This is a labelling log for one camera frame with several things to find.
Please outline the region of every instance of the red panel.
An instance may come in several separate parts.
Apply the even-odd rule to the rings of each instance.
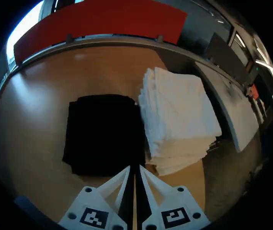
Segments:
[[[163,35],[176,44],[186,13],[151,0],[85,0],[44,18],[14,45],[16,63],[48,46],[95,34]]]

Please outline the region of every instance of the white folded towel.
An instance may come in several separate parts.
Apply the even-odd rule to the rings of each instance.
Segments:
[[[194,75],[148,69],[139,105],[160,175],[174,173],[206,155],[221,129],[202,81]]]

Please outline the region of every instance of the table surface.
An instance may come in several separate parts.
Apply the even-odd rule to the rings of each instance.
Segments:
[[[113,46],[62,52],[15,74],[0,98],[0,178],[8,190],[28,197],[58,222],[85,185],[98,187],[109,180],[74,175],[62,162],[69,102],[93,94],[137,101],[144,73],[154,67],[166,68],[155,51]],[[160,178],[186,186],[204,210],[201,160]]]

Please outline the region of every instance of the black folded cloth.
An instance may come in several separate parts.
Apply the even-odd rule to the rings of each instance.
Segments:
[[[139,106],[122,95],[91,95],[69,103],[63,161],[78,175],[114,176],[145,164]]]

